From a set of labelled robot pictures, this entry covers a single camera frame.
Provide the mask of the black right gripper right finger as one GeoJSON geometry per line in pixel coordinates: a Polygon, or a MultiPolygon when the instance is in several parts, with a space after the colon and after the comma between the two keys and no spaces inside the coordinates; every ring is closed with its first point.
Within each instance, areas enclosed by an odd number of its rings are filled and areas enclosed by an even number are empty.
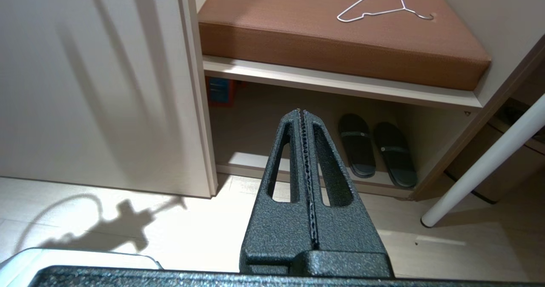
{"type": "Polygon", "coordinates": [[[314,250],[388,254],[321,118],[302,111],[302,155],[314,250]]]}

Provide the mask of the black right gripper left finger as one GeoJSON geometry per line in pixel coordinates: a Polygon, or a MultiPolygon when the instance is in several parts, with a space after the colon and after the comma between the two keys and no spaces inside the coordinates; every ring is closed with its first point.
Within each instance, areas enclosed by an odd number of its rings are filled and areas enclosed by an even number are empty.
{"type": "Polygon", "coordinates": [[[317,246],[315,204],[300,110],[279,122],[240,250],[245,275],[288,275],[298,254],[317,246]],[[282,152],[290,150],[290,201],[273,198],[282,152]]]}

